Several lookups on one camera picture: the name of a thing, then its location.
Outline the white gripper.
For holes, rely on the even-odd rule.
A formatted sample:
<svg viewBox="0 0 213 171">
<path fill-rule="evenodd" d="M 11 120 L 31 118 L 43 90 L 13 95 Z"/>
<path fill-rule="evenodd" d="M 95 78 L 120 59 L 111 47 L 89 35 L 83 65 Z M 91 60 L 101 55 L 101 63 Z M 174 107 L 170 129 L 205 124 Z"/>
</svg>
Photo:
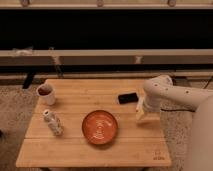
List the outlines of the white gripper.
<svg viewBox="0 0 213 171">
<path fill-rule="evenodd" d="M 159 112 L 160 99 L 151 96 L 146 96 L 143 101 L 143 108 L 147 112 Z"/>
</svg>

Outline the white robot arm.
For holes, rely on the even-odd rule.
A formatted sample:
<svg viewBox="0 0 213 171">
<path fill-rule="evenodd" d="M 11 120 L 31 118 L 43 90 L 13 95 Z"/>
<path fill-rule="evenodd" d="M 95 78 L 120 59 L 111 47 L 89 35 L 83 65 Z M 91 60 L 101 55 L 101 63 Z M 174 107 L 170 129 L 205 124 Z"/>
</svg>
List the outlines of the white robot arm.
<svg viewBox="0 0 213 171">
<path fill-rule="evenodd" d="M 174 85 L 169 75 L 146 80 L 143 89 L 146 112 L 169 100 L 194 113 L 183 171 L 213 171 L 213 90 Z"/>
</svg>

